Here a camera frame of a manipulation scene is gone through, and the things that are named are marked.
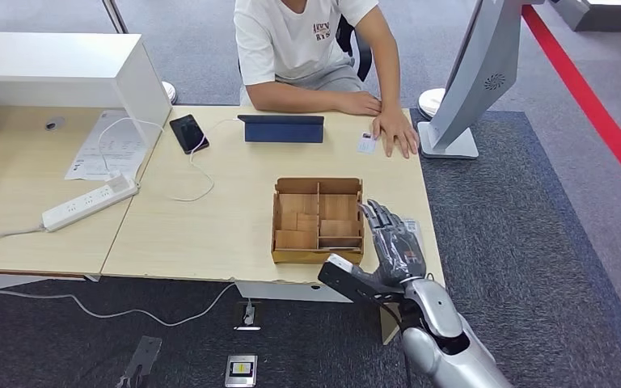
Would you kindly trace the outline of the person's left hand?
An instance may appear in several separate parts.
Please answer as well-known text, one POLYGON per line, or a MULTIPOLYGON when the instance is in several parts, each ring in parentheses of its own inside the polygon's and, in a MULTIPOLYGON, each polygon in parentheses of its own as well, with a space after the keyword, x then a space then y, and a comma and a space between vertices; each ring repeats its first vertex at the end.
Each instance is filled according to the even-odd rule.
POLYGON ((373 120, 372 133, 380 139, 384 154, 391 157, 394 151, 410 158, 419 150, 419 137, 411 122, 398 107, 384 108, 373 120))

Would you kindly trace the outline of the person's right hand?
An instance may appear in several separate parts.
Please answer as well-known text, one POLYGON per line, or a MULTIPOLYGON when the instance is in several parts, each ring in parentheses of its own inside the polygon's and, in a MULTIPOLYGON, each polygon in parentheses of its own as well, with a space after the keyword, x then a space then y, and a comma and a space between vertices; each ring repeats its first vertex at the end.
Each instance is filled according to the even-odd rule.
POLYGON ((378 116, 382 112, 379 99, 366 91, 335 93, 335 109, 355 116, 378 116))

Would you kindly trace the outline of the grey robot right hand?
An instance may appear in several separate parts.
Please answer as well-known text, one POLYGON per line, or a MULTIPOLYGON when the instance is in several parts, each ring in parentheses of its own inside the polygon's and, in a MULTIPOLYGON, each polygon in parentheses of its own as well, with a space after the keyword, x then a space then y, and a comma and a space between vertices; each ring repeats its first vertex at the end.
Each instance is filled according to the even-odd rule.
POLYGON ((370 228, 378 266, 368 273, 354 265, 351 275, 379 292, 400 292, 404 281, 424 278, 427 275, 424 254, 416 235, 401 218, 372 199, 360 204, 359 209, 370 228))

